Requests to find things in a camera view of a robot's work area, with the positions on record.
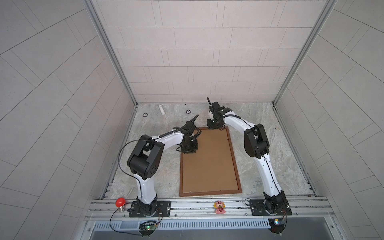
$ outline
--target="tiled wall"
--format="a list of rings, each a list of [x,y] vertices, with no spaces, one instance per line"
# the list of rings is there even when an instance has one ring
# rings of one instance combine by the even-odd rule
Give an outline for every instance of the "tiled wall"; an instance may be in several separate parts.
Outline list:
[[[272,101],[325,1],[94,0],[138,102]]]
[[[277,104],[349,240],[384,239],[383,11],[339,0]]]
[[[0,1],[0,239],[69,240],[133,107],[81,0]]]

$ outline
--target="metal corner post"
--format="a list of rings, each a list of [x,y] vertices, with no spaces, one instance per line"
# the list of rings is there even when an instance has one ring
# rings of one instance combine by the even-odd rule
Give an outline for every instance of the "metal corner post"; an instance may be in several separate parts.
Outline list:
[[[125,89],[128,91],[129,97],[132,99],[132,102],[134,103],[135,106],[137,106],[136,98],[133,95],[131,88],[129,87],[127,78],[125,77],[124,72],[122,71],[120,63],[119,63],[119,61],[115,55],[115,52],[113,51],[112,45],[108,40],[107,34],[104,31],[103,25],[101,24],[100,19],[96,13],[96,10],[92,4],[92,0],[83,0],[83,2],[84,2],[84,6],[85,6],[86,10],[88,11],[89,16],[91,17],[93,25],[95,26],[96,31],[99,34],[101,42],[105,46],[107,53],[111,58],[112,64],[113,64],[117,74],[119,75]]]
[[[280,101],[284,91],[287,89],[289,83],[291,82],[293,76],[295,75],[296,71],[299,69],[300,64],[302,63],[304,57],[307,55],[309,49],[311,48],[314,40],[316,39],[317,35],[319,34],[321,28],[323,27],[325,21],[331,14],[331,11],[333,9],[333,6],[337,0],[328,0],[322,11],[320,12],[319,17],[317,18],[315,24],[313,25],[313,28],[305,41],[303,47],[301,48],[299,54],[297,55],[295,62],[293,63],[290,71],[287,74],[287,77],[285,78],[283,85],[281,86],[279,92],[276,95],[276,98],[273,100],[273,104],[276,106],[277,103]]]

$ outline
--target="gray marble surface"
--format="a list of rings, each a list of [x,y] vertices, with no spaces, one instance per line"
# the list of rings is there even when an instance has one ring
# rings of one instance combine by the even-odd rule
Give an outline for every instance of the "gray marble surface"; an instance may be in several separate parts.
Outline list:
[[[270,142],[272,166],[286,195],[311,194],[309,185],[304,179],[270,103],[220,103],[220,105],[229,107],[249,122],[264,125]],[[165,115],[161,115],[157,104],[139,105],[128,141],[139,139],[143,134],[156,136],[168,132],[173,127],[181,127],[197,114],[199,117],[195,121],[196,126],[207,126],[208,103],[163,104],[162,106]],[[185,113],[188,109],[191,110],[190,114]],[[229,130],[243,192],[223,196],[263,196],[263,184],[256,162],[245,153],[243,147],[243,134],[232,127],[229,127]],[[121,166],[128,173],[130,173],[130,169],[127,166],[127,159],[135,145],[135,142],[127,145],[122,154]],[[153,176],[159,198],[179,197],[180,152],[175,151],[176,147],[171,147],[163,152],[159,169]],[[126,199],[137,197],[136,180],[124,174],[120,169],[115,173],[108,194],[109,199],[119,197]]]

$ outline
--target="white cylinder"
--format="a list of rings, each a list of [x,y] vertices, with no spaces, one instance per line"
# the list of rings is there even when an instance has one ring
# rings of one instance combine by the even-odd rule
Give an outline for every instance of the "white cylinder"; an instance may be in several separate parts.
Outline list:
[[[166,113],[164,112],[163,106],[159,105],[161,115],[165,115]]]

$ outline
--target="metal bracket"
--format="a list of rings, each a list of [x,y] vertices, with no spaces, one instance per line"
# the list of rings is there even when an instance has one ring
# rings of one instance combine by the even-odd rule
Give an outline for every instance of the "metal bracket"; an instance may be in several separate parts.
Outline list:
[[[249,201],[249,205],[251,206],[251,212],[252,212],[252,216],[271,216],[271,217],[274,217],[274,216],[282,216],[283,215],[283,210],[281,210],[281,214],[276,214],[276,215],[270,215],[266,209],[265,209],[265,205],[264,205],[264,200],[250,200]],[[287,215],[292,215],[292,211],[291,211],[291,208],[289,207],[289,205],[287,205],[287,208],[286,208],[286,213]]]
[[[157,201],[156,208],[160,208],[163,217],[169,217],[170,216],[170,201]],[[146,217],[144,214],[142,214],[139,211],[139,202],[134,201],[132,202],[131,209],[137,212],[129,212],[129,217]],[[151,217],[159,217],[159,213],[156,211],[153,216]]]

